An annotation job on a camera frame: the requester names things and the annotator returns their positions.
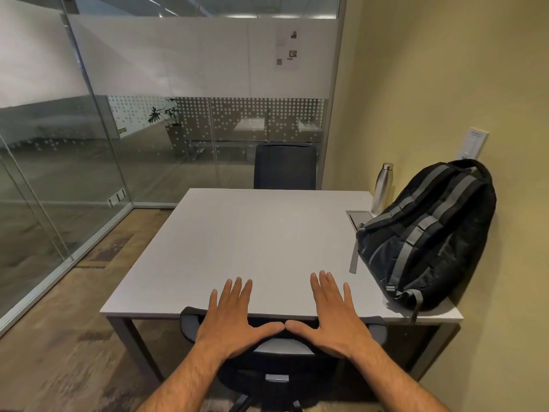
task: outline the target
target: chair base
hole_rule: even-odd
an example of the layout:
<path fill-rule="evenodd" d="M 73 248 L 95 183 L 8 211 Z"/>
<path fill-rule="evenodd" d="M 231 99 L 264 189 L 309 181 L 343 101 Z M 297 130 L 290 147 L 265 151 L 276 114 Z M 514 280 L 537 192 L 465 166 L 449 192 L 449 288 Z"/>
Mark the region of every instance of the chair base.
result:
<path fill-rule="evenodd" d="M 263 403 L 259 401 L 258 399 L 254 399 L 252 396 L 246 396 L 241 395 L 238 400 L 234 403 L 234 405 L 229 409 L 229 412 L 245 412 L 250 406 L 257 405 L 261 403 L 261 410 L 264 412 L 271 412 L 271 411 L 287 411 L 287 412 L 303 412 L 303 409 L 301 408 L 301 405 L 299 404 L 299 401 L 295 401 L 293 403 L 288 402 L 286 407 L 279 408 L 270 408 L 268 406 L 264 407 Z"/>

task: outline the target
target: finger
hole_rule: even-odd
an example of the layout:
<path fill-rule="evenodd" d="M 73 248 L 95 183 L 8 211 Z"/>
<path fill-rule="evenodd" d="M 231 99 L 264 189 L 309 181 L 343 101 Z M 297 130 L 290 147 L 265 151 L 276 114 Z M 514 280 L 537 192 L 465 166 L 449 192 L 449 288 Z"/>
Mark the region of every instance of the finger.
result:
<path fill-rule="evenodd" d="M 244 289 L 242 290 L 240 294 L 240 299 L 238 300 L 238 303 L 242 308 L 245 308 L 246 311 L 248 311 L 248 304 L 250 303 L 250 295 L 251 295 L 251 287 L 253 283 L 251 282 L 251 279 L 248 279 L 246 281 L 246 284 L 244 285 Z"/>
<path fill-rule="evenodd" d="M 322 293 L 322 289 L 320 288 L 319 284 L 319 278 L 316 277 L 315 273 L 311 273 L 311 289 L 312 289 L 312 296 L 315 298 L 315 303 L 318 305 L 319 302 L 322 302 L 323 300 L 326 300 L 326 297 Z"/>
<path fill-rule="evenodd" d="M 254 342 L 256 342 L 271 337 L 275 334 L 278 334 L 279 332 L 284 330 L 284 323 L 282 322 L 268 322 L 266 324 L 261 325 L 260 327 L 254 328 Z"/>
<path fill-rule="evenodd" d="M 234 281 L 233 290 L 230 291 L 230 301 L 233 303 L 238 302 L 238 298 L 240 297 L 240 291 L 242 290 L 242 277 L 237 277 L 237 279 Z"/>
<path fill-rule="evenodd" d="M 294 320 L 286 321 L 285 327 L 292 334 L 303 337 L 316 345 L 316 341 L 318 340 L 318 330 L 311 328 L 309 325 L 306 325 L 301 321 Z"/>
<path fill-rule="evenodd" d="M 335 279 L 331 272 L 326 273 L 326 279 L 328 280 L 329 289 L 333 296 L 339 300 L 343 300 L 341 293 L 339 292 L 338 285 L 335 283 Z"/>
<path fill-rule="evenodd" d="M 330 284 L 328 283 L 328 279 L 326 278 L 326 273 L 324 272 L 324 270 L 320 270 L 319 282 L 320 288 L 322 288 L 322 293 L 324 293 L 326 299 L 330 299 L 333 295 L 332 292 L 330 292 Z"/>
<path fill-rule="evenodd" d="M 211 291 L 210 303 L 208 304 L 208 311 L 217 307 L 217 289 Z"/>
<path fill-rule="evenodd" d="M 221 296 L 219 297 L 219 304 L 218 306 L 225 305 L 230 297 L 230 288 L 233 285 L 233 281 L 231 279 L 227 279 L 227 282 L 225 282 L 225 286 L 223 287 L 223 292 L 221 292 Z"/>
<path fill-rule="evenodd" d="M 354 310 L 355 306 L 353 305 L 353 297 L 351 296 L 351 287 L 347 282 L 343 284 L 343 296 L 345 303 Z"/>

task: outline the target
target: forearm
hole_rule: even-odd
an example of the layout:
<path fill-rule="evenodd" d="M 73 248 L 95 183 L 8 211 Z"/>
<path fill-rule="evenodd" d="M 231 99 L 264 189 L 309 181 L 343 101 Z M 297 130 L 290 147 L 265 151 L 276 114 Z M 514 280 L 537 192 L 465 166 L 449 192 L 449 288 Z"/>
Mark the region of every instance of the forearm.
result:
<path fill-rule="evenodd" d="M 138 412 L 196 412 L 222 363 L 215 350 L 195 345 Z"/>
<path fill-rule="evenodd" d="M 387 412 L 449 412 L 375 341 L 363 347 L 351 360 Z"/>

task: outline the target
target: stainless steel water bottle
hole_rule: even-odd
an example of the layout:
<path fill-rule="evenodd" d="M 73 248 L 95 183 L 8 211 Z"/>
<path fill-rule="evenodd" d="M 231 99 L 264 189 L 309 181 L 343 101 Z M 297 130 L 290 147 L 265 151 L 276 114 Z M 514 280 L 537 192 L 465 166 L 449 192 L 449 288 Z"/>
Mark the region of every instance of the stainless steel water bottle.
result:
<path fill-rule="evenodd" d="M 372 215 L 379 215 L 387 207 L 387 197 L 393 185 L 393 164 L 385 162 L 375 181 Z"/>

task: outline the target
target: potted plant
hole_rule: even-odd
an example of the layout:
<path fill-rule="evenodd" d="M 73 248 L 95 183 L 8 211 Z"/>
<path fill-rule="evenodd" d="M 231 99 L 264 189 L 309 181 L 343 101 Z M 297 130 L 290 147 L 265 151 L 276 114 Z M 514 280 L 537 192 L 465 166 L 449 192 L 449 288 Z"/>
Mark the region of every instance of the potted plant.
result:
<path fill-rule="evenodd" d="M 182 154 L 186 154 L 189 156 L 188 144 L 184 138 L 184 131 L 181 125 L 181 116 L 177 108 L 177 102 L 175 98 L 168 98 L 166 101 L 171 102 L 172 106 L 169 108 L 152 107 L 150 110 L 148 123 L 154 124 L 163 118 L 164 121 L 168 123 L 166 126 L 166 131 L 168 133 L 168 137 L 170 138 L 170 143 L 174 147 L 175 155 L 180 156 Z"/>

